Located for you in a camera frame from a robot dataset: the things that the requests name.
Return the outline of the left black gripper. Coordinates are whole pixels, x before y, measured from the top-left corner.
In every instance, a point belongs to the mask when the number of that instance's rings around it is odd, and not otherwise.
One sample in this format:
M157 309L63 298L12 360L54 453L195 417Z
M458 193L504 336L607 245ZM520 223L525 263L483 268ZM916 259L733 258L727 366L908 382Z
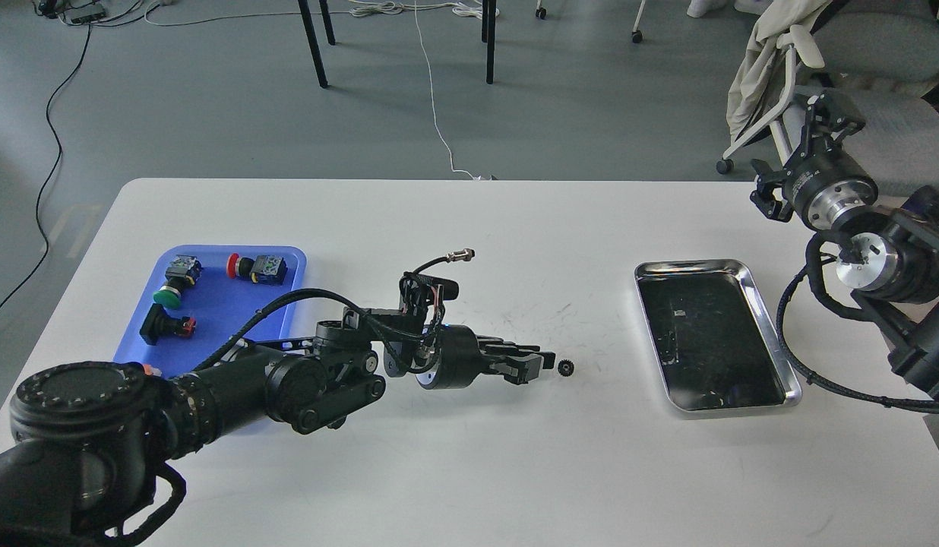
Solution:
M518 345L501 338L479 339L465 325L445 326L438 336L435 366L418 374L416 380L424 389L461 389L469 387L481 374L501 376L514 385L528 384L539 377L543 365L555 365L556 354L538 345ZM504 357L487 363L487 356Z

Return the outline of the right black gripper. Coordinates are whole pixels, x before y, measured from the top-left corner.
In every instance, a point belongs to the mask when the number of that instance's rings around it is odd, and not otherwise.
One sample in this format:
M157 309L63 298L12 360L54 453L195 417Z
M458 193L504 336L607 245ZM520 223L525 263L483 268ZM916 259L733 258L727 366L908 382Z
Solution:
M751 160L757 176L750 201L768 220L788 223L794 210L813 231L841 229L855 215L852 209L870 207L878 198L872 177L843 149L843 141L862 131L868 119L848 94L834 89L803 87L795 105L803 108L804 124L792 158L780 170ZM779 200L776 190L783 185L785 198Z

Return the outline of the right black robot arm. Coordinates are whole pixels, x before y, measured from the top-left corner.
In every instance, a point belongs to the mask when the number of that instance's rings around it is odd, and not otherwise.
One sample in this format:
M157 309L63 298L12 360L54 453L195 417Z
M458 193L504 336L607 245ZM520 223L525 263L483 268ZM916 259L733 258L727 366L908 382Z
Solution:
M876 183L842 145L864 127L848 97L821 91L806 102L805 125L785 165L774 170L752 160L752 204L770 220L797 216L813 232L805 267L781 295L776 328L783 329L786 307L807 280L828 311L875 324L892 343L893 373L927 398L863 394L790 357L807 382L886 408L939 413L939 190L925 185L901 207L878 207Z

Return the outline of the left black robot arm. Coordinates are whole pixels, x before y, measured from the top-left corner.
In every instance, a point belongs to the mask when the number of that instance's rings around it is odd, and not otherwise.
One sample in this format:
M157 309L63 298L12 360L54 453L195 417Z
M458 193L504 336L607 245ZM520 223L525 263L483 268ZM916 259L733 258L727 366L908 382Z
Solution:
M536 345L445 322L453 280L404 271L396 308L297 289L258 309L198 366L164 378L139 362L73 362L26 377L0 453L0 546L137 546L179 508L170 465L257 420L337 429L379 401L386 378L461 389L515 385L555 367Z

